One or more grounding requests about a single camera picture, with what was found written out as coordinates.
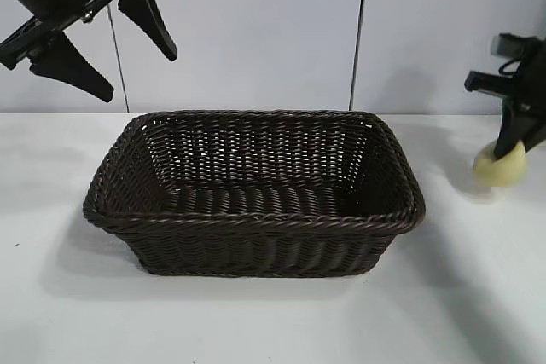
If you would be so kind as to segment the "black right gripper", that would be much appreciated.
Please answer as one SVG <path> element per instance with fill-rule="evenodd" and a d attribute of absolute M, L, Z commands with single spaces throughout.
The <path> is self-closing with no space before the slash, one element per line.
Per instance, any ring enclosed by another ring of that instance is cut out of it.
<path fill-rule="evenodd" d="M 495 155 L 507 155 L 521 141 L 529 152 L 546 139 L 546 124 L 536 123 L 528 130 L 527 118 L 545 115 L 545 41 L 500 33 L 492 40 L 491 53 L 505 60 L 497 73 L 471 71 L 464 88 L 502 101 Z"/>

